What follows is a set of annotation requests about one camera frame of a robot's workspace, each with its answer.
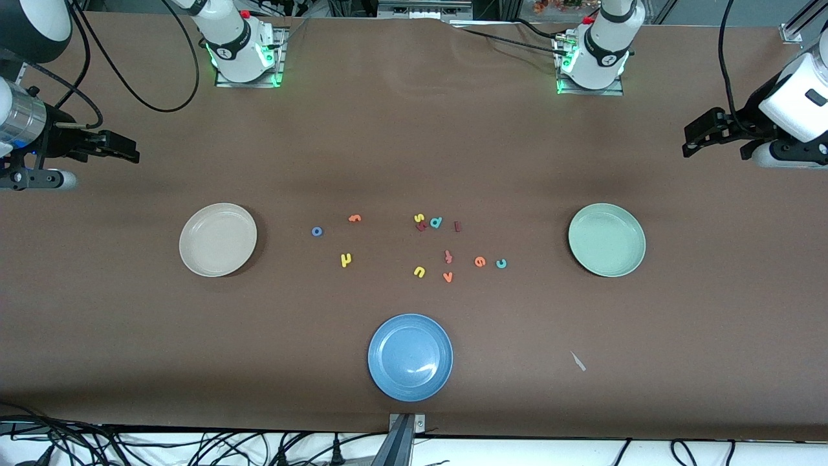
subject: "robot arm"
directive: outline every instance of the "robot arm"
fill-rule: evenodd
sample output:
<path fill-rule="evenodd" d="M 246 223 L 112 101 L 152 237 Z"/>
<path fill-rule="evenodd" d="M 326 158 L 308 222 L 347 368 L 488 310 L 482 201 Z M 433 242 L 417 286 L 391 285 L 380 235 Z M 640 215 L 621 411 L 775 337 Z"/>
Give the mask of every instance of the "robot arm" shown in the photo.
<path fill-rule="evenodd" d="M 62 0 L 3 2 L 0 56 L 29 63 L 52 61 L 69 43 L 71 24 Z M 36 87 L 24 90 L 0 79 L 0 189 L 74 187 L 71 172 L 44 168 L 47 158 L 86 162 L 93 155 L 138 163 L 134 141 L 111 131 L 83 129 L 71 115 L 38 99 L 37 92 Z M 32 167 L 25 164 L 29 153 L 36 155 Z"/>
<path fill-rule="evenodd" d="M 242 16 L 233 0 L 173 2 L 192 16 L 207 41 L 213 64 L 227 80 L 246 83 L 276 64 L 273 54 L 267 53 L 273 44 L 273 26 L 249 14 Z"/>
<path fill-rule="evenodd" d="M 644 23 L 642 0 L 604 0 L 592 24 L 581 24 L 574 31 L 577 50 L 561 72 L 579 86 L 603 89 L 623 73 L 629 46 Z"/>
<path fill-rule="evenodd" d="M 688 158 L 713 144 L 748 140 L 743 160 L 760 167 L 828 169 L 828 34 L 757 89 L 735 117 L 708 110 L 685 128 Z"/>

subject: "blue plate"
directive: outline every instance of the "blue plate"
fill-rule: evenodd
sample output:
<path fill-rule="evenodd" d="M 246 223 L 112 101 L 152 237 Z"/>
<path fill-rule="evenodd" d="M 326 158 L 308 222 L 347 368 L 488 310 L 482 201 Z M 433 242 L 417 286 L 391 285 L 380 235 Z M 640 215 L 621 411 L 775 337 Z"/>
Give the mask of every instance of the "blue plate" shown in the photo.
<path fill-rule="evenodd" d="M 380 390 L 400 401 L 422 401 L 449 380 L 454 353 L 449 336 L 434 320 L 400 314 L 371 338 L 368 370 Z"/>

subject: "brown paper tablecloth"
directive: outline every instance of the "brown paper tablecloth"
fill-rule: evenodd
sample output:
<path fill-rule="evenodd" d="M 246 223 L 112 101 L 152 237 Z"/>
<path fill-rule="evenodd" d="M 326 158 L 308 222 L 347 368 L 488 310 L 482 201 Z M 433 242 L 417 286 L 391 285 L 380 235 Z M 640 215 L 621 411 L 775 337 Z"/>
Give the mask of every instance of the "brown paper tablecloth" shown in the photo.
<path fill-rule="evenodd" d="M 90 16 L 141 95 L 184 99 L 171 17 Z M 200 50 L 200 92 L 174 114 L 141 107 L 95 52 L 82 89 L 142 161 L 57 161 L 76 190 L 2 194 L 0 396 L 106 423 L 370 431 L 417 411 L 443 434 L 824 439 L 828 175 L 760 169 L 738 144 L 682 159 L 684 125 L 725 104 L 716 35 L 644 27 L 626 95 L 595 98 L 557 95 L 543 52 L 437 21 L 310 20 L 279 90 L 214 88 Z M 771 28 L 727 44 L 738 102 L 796 51 Z M 48 67 L 72 78 L 82 60 L 76 37 Z M 77 97 L 65 109 L 91 121 Z M 222 201 L 252 212 L 259 243 L 205 279 L 178 237 Z M 629 276 L 570 254 L 593 202 L 643 225 Z M 443 226 L 418 232 L 419 212 Z M 455 352 L 412 405 L 365 361 L 399 313 L 435 318 Z"/>

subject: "plate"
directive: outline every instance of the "plate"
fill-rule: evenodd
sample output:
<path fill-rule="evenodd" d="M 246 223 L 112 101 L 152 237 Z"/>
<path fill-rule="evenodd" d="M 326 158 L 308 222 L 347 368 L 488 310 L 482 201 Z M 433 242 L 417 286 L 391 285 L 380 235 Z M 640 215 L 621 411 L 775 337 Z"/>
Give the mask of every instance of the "plate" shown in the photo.
<path fill-rule="evenodd" d="M 420 314 L 400 314 L 377 329 L 368 347 L 368 370 L 386 395 L 422 401 L 449 380 L 454 353 L 443 327 Z"/>
<path fill-rule="evenodd" d="M 612 204 L 593 204 L 575 214 L 569 240 L 578 262 L 604 277 L 629 274 L 644 260 L 647 249 L 641 224 Z"/>
<path fill-rule="evenodd" d="M 178 252 L 184 265 L 204 277 L 220 277 L 244 265 L 256 247 L 256 222 L 243 207 L 226 202 L 197 211 L 184 225 Z"/>

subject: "white floor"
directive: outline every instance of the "white floor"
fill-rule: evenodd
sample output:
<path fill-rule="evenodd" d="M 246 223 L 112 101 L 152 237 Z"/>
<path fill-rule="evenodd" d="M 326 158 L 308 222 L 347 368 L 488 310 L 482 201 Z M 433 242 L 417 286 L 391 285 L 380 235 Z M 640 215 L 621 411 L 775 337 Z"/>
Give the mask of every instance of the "white floor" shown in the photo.
<path fill-rule="evenodd" d="M 238 440 L 249 436 L 239 434 L 231 439 Z M 340 439 L 347 439 L 353 434 L 343 434 Z M 200 434 L 130 434 L 124 439 L 135 442 L 185 443 L 197 442 Z M 280 434 L 267 434 L 267 444 L 271 457 L 279 445 Z M 331 446 L 332 434 L 313 434 L 300 441 L 288 452 L 291 464 L 308 459 Z M 382 443 L 381 435 L 357 440 L 342 445 L 342 454 L 346 459 L 370 457 L 376 454 Z M 725 464 L 729 444 L 726 442 L 687 442 L 696 457 L 699 466 L 720 466 Z M 0 466 L 13 466 L 27 460 L 37 459 L 46 449 L 48 443 L 11 440 L 0 438 Z M 448 466 L 492 465 L 533 465 L 548 466 L 610 466 L 623 445 L 622 440 L 523 440 L 523 439 L 419 439 L 414 447 L 412 466 L 428 466 L 448 460 Z M 253 439 L 241 447 L 255 464 L 261 465 L 265 458 L 265 445 L 261 438 Z M 177 449 L 140 449 L 133 450 L 153 466 L 186 466 L 197 445 Z M 217 448 L 201 465 L 226 451 Z M 681 448 L 679 458 L 691 464 Z M 81 449 L 75 452 L 82 458 L 89 456 Z M 330 454 L 320 456 L 315 463 L 321 465 L 330 460 Z M 131 461 L 138 466 L 138 461 Z M 641 440 L 633 441 L 623 457 L 622 465 L 678 465 L 670 452 L 669 441 Z M 825 466 L 828 464 L 828 444 L 794 444 L 783 442 L 739 442 L 736 444 L 731 466 Z M 219 462 L 221 466 L 246 466 L 247 461 L 241 456 L 228 457 Z M 56 452 L 52 456 L 51 466 L 70 466 L 65 454 Z"/>

